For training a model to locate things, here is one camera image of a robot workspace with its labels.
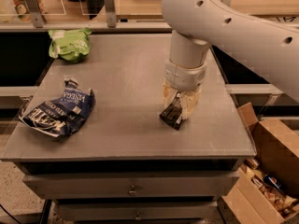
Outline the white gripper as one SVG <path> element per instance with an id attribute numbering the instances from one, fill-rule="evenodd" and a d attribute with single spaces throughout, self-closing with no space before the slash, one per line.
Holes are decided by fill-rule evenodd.
<path id="1" fill-rule="evenodd" d="M 184 68 L 167 61 L 165 63 L 165 81 L 163 84 L 164 108 L 168 108 L 174 103 L 178 91 L 183 91 L 180 96 L 182 119 L 188 119 L 197 106 L 201 94 L 200 86 L 204 82 L 206 68 L 207 62 L 198 67 Z"/>

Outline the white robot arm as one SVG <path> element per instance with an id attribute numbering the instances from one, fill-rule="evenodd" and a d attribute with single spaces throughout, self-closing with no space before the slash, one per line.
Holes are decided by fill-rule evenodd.
<path id="1" fill-rule="evenodd" d="M 162 0 L 164 20 L 173 29 L 164 103 L 170 105 L 179 92 L 182 119 L 188 119 L 197 105 L 211 46 L 299 101 L 299 31 L 242 14 L 228 4 L 229 0 Z"/>

